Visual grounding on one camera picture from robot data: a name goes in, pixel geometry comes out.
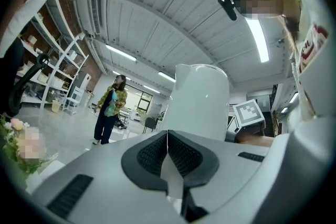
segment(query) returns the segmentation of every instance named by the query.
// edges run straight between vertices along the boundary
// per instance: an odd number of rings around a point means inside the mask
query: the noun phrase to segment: white shirt
[[[15,38],[34,15],[42,8],[47,0],[27,0],[26,3],[15,13],[6,28],[0,43],[0,58],[5,56],[7,49]]]
[[[304,121],[336,114],[335,25],[324,0],[301,0],[293,75]]]

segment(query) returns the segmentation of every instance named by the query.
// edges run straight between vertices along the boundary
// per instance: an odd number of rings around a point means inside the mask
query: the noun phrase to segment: woman
[[[102,105],[96,127],[94,128],[93,144],[98,145],[99,141],[101,145],[109,143],[109,138],[111,136],[112,129],[118,117],[119,111],[126,104],[127,92],[125,90],[125,85],[126,77],[124,75],[118,75],[114,81],[114,84],[107,88],[106,93],[95,106],[94,112],[96,112],[97,108]],[[111,116],[105,116],[104,112],[112,101],[113,90],[115,90],[118,97],[115,103],[114,112]]]
[[[333,21],[329,11],[322,5],[323,0],[233,1],[245,17],[277,17],[282,22],[293,52],[292,72],[299,92],[302,120],[334,112],[328,105],[331,100],[328,101],[328,98],[332,96],[321,98],[321,95],[330,92],[328,87],[333,80],[330,78],[333,74],[331,71],[335,68],[327,53],[333,51],[330,45]]]

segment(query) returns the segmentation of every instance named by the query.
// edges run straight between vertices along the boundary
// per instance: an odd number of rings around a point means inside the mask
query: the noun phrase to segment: chair
[[[75,109],[75,107],[77,107],[79,105],[80,100],[82,99],[83,93],[84,93],[84,90],[79,89],[76,86],[74,91],[72,92],[71,97],[66,98],[62,111],[67,109],[67,110],[70,111],[71,116],[74,115],[77,112],[77,110],[74,110],[74,109]]]
[[[152,129],[152,132],[153,132],[153,130],[155,129],[155,126],[156,126],[156,119],[147,118],[146,121],[145,121],[145,127],[144,127],[142,133],[146,132],[147,127],[150,128],[150,129]]]

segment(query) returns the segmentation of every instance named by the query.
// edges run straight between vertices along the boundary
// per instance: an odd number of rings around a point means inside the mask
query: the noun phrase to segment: dark pants
[[[109,138],[111,136],[114,123],[116,122],[115,120],[118,117],[118,115],[106,117],[103,111],[103,109],[100,111],[96,127],[94,128],[94,139],[101,140],[101,145],[109,143]]]

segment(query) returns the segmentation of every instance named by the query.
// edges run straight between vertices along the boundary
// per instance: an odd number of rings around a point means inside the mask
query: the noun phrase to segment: pink flower
[[[14,128],[17,131],[21,131],[23,128],[23,122],[18,119],[11,119],[11,125],[12,128]]]

